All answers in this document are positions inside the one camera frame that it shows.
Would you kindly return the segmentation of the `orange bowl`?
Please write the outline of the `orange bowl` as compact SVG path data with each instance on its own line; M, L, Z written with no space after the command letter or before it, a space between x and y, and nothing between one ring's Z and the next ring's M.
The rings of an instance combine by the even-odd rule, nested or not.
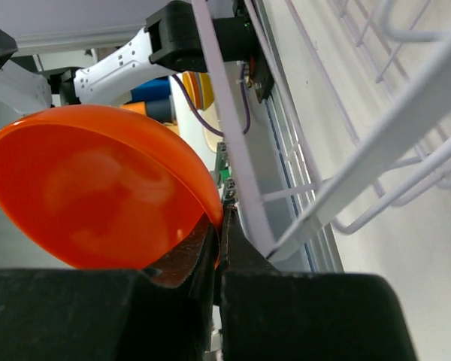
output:
M200 219L220 229L218 190L176 133L103 105L49 108L0 130L0 208L75 268L144 268Z

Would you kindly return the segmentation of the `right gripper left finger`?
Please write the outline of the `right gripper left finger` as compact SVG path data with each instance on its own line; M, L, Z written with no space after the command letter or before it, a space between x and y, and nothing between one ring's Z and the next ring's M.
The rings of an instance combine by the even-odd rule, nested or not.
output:
M0 360L202 360L217 237L207 221L141 269L0 269Z

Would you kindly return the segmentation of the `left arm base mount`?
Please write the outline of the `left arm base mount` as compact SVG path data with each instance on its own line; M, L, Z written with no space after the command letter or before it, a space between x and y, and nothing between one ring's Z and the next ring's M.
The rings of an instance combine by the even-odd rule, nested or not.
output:
M248 69L247 83L253 88L258 103L262 103L271 95L274 78L257 39L247 45L246 64Z

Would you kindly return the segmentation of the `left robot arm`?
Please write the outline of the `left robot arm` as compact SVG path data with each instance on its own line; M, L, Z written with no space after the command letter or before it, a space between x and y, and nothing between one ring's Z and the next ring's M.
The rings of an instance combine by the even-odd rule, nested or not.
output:
M206 36L216 39L223 62L249 61L259 51L255 30L242 17L200 25L196 2L171 1L148 16L145 26L121 48L88 68L42 73L11 61L16 41L0 29L0 102L18 114L51 108L54 94L62 105L112 105L131 90L160 77L185 71L209 71L204 57Z

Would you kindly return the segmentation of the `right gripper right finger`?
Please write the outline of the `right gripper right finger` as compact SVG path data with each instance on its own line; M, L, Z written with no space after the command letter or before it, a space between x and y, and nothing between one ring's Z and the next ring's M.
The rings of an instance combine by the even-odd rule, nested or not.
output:
M415 360L400 302L377 275L282 272L224 209L220 241L226 360Z

